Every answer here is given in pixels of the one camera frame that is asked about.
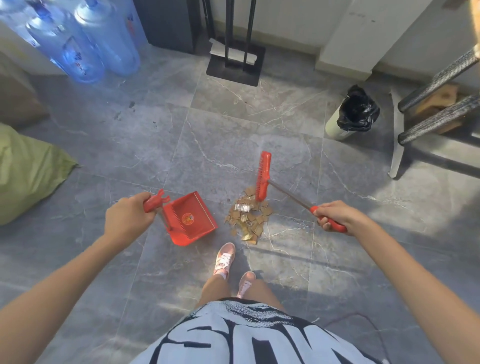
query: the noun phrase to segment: pink shoe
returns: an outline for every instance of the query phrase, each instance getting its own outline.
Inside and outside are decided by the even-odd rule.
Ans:
[[[225,280],[228,280],[228,273],[230,272],[233,259],[235,259],[235,244],[226,243],[218,251],[213,274],[219,274]]]
[[[245,272],[240,278],[238,298],[243,298],[245,292],[250,288],[257,279],[257,276],[252,271]]]

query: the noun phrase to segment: t-shirt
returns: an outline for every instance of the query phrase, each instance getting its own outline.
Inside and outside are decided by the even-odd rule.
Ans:
[[[199,307],[131,364],[382,364],[337,335],[264,303]]]

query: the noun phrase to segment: green bag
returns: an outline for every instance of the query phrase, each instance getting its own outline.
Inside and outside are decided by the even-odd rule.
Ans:
[[[76,165],[60,148],[0,123],[0,225],[50,195]]]

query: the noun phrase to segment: floor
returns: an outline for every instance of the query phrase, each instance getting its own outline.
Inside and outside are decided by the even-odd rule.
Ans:
[[[195,305],[215,254],[237,246],[230,283],[254,270],[293,315],[311,320],[391,364],[441,363],[394,288],[353,240],[319,229],[273,190],[258,245],[223,224],[232,201],[255,183],[262,150],[272,178],[313,203],[342,199],[378,221],[429,271],[480,311],[480,180],[423,161],[387,176],[392,153],[390,84],[364,86],[382,112],[344,143],[324,122],[352,80],[316,72],[314,59],[269,48],[258,87],[205,74],[206,55],[147,47],[140,71],[100,84],[34,80],[52,117],[24,129],[57,144],[81,168],[50,198],[0,227],[0,306],[88,247],[105,210],[121,197],[164,188],[197,190],[219,223],[187,247],[159,219],[118,255],[75,306],[39,363],[128,363]]]

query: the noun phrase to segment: trash pile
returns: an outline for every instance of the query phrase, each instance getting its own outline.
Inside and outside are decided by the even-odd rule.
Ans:
[[[240,194],[240,198],[233,204],[225,216],[232,230],[230,234],[237,236],[237,227],[240,227],[241,239],[257,244],[258,237],[264,231],[263,224],[273,214],[273,209],[268,206],[268,201],[258,202],[255,199],[255,186],[250,186]]]

